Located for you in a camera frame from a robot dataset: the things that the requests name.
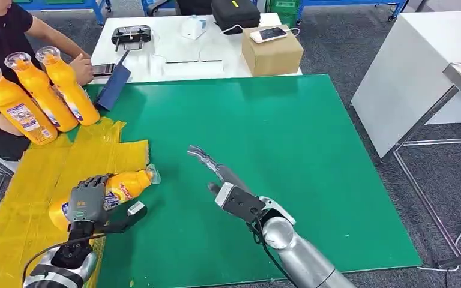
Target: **black cable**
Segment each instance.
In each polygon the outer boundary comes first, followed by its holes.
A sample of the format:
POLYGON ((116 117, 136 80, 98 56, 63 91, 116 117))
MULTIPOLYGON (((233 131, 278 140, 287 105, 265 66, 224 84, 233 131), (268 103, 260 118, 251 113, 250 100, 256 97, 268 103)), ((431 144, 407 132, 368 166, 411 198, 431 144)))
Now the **black cable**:
MULTIPOLYGON (((253 239, 254 239, 255 243, 262 244, 262 248, 264 249, 264 251, 266 252, 268 257, 271 259, 271 261, 273 261, 273 264, 275 264, 275 266, 278 268, 278 270, 280 270, 280 272, 282 272, 282 274, 285 276, 285 278, 287 278, 287 280, 289 280, 292 283, 292 285, 294 285, 294 287, 297 287, 296 284, 294 283, 294 281, 289 276, 289 274, 287 274, 287 272, 285 272, 285 270, 282 268, 282 266, 280 266, 278 264, 276 259, 273 257, 273 255, 271 255, 270 251, 268 250, 268 247, 266 246, 266 240, 264 240, 264 235, 262 235, 262 224, 261 224, 261 220, 259 219, 258 214, 255 215, 255 220, 257 221, 257 224, 259 226, 260 232, 257 231, 257 229, 253 225, 250 225, 250 224, 247 223, 248 227, 250 228, 250 230, 253 233, 253 239)), ((319 285, 317 285, 315 288, 319 288, 321 285, 323 285, 333 275, 333 273, 336 271, 336 269, 337 268, 333 268, 333 270, 328 274, 328 276, 326 276, 326 278, 324 278, 324 280, 322 280, 322 282, 320 282, 319 285)))
POLYGON ((448 272, 450 270, 446 270, 446 272, 444 272, 444 287, 448 288, 448 272))
POLYGON ((294 281, 289 276, 289 274, 287 274, 287 272, 285 272, 285 270, 282 268, 282 266, 280 266, 280 264, 277 262, 275 257, 273 257, 273 255, 271 255, 270 251, 268 250, 268 247, 266 246, 266 240, 264 240, 264 235, 262 234, 261 220, 259 219, 259 216, 257 214, 255 215, 255 220, 257 221, 257 224, 259 225, 259 231, 257 231, 257 229, 255 229, 255 227, 250 225, 250 227, 252 227, 253 230, 255 230, 254 239, 255 239, 255 235, 257 235, 257 237, 259 238, 260 244, 262 244, 262 248, 264 249, 264 252, 266 252, 266 254, 271 259, 271 261, 273 261, 273 264, 275 264, 277 269, 280 270, 280 272, 285 276, 285 278, 287 278, 287 280, 289 280, 292 283, 292 285, 294 285, 294 287, 297 287, 296 284, 294 283, 294 281))
POLYGON ((34 256, 32 256, 29 259, 29 261, 27 261, 26 265, 24 266, 24 271, 22 273, 22 283, 25 282, 25 278, 26 278, 26 274, 27 274, 27 268, 29 267, 29 265, 34 261, 34 259, 36 259, 38 256, 42 255, 43 253, 49 251, 50 249, 61 247, 63 245, 70 245, 70 244, 73 244, 73 243, 87 241, 87 240, 91 240, 91 239, 97 239, 97 238, 101 238, 101 237, 104 237, 104 236, 106 236, 106 235, 105 234, 99 234, 99 235, 92 235, 92 236, 79 238, 79 239, 73 239, 73 240, 70 240, 70 241, 66 241, 66 242, 63 242, 63 243, 52 245, 52 246, 50 246, 48 248, 45 248, 45 249, 41 250, 40 252, 38 252, 34 256))
POLYGON ((324 282, 326 282, 326 280, 328 280, 333 275, 333 272, 335 272, 335 270, 336 268, 333 268, 333 271, 331 271, 331 273, 328 276, 326 276, 326 278, 324 278, 324 280, 322 280, 322 282, 319 283, 319 285, 317 285, 315 288, 319 288, 321 285, 323 285, 324 282))

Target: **yellow bottle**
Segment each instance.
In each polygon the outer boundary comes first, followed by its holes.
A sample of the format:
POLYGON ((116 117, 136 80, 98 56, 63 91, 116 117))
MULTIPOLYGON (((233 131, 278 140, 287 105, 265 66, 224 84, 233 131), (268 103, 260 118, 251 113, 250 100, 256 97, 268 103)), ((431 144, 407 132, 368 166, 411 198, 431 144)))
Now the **yellow bottle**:
POLYGON ((70 109, 50 87, 50 79, 47 74, 32 64, 29 54, 24 52, 10 54, 6 57, 4 64, 15 71, 22 86, 36 100, 36 103, 59 131, 68 132, 79 125, 70 109))
POLYGON ((29 140, 38 145, 54 141, 57 130, 27 93, 6 80, 0 69, 0 111, 29 140))
POLYGON ((59 49, 52 46, 41 48, 36 52, 36 58, 45 65, 50 79, 82 125, 92 125, 100 120, 98 110, 77 83, 73 68, 61 59, 59 49))
MULTIPOLYGON (((138 197, 144 189, 151 184, 159 184, 160 174, 153 164, 149 164, 145 170, 138 172, 124 172, 112 176, 105 185, 105 200, 103 208, 110 210, 119 204, 138 197)), ((65 197, 55 201, 49 207, 50 219, 54 225, 66 231, 68 227, 68 199, 65 197)))

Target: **green crate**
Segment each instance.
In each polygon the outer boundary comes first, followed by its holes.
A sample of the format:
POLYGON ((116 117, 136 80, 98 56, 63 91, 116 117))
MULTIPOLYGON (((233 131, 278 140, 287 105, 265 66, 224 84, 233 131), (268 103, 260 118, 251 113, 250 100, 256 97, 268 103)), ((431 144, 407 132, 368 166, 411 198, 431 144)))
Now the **green crate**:
POLYGON ((84 0, 44 0, 45 4, 82 4, 84 0))
POLYGON ((268 12, 285 13, 285 14, 298 14, 300 9, 300 0, 269 0, 267 2, 268 12))
POLYGON ((298 21, 298 14, 291 13, 278 13, 280 22, 287 25, 289 28, 296 28, 296 22, 298 21))

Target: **blue cart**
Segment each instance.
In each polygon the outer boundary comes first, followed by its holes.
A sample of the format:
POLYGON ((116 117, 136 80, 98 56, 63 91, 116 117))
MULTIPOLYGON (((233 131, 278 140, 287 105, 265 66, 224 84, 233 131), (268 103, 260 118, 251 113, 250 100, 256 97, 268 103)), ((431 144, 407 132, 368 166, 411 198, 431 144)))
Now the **blue cart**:
POLYGON ((404 9, 407 0, 301 0, 300 9, 298 10, 298 21, 301 20, 301 13, 303 12, 303 7, 305 6, 330 6, 330 5, 360 5, 360 4, 369 4, 369 5, 378 5, 378 4, 388 4, 396 5, 393 13, 388 17, 388 21, 395 19, 400 12, 404 9))
POLYGON ((72 3, 72 4, 48 4, 45 0, 32 0, 29 3, 21 3, 17 1, 22 8, 29 11, 35 10, 63 10, 63 9, 92 9, 96 15, 96 20, 98 24, 103 26, 105 23, 105 18, 101 13, 101 9, 105 5, 105 9, 108 12, 112 11, 112 4, 110 0, 100 0, 98 3, 96 0, 83 0, 82 3, 72 3))

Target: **smartphone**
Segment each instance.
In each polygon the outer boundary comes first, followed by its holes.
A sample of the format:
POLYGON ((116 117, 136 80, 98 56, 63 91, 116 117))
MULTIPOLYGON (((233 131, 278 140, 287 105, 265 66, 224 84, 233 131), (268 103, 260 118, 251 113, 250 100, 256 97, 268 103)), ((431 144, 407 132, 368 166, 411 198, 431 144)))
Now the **smartphone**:
POLYGON ((280 27, 273 27, 250 33, 250 38, 252 38, 255 43, 263 43, 266 41, 280 39, 285 36, 287 36, 287 32, 280 27))
POLYGON ((103 64, 103 65, 95 65, 92 67, 92 75, 94 77, 103 77, 103 76, 110 76, 114 69, 116 68, 116 64, 103 64))

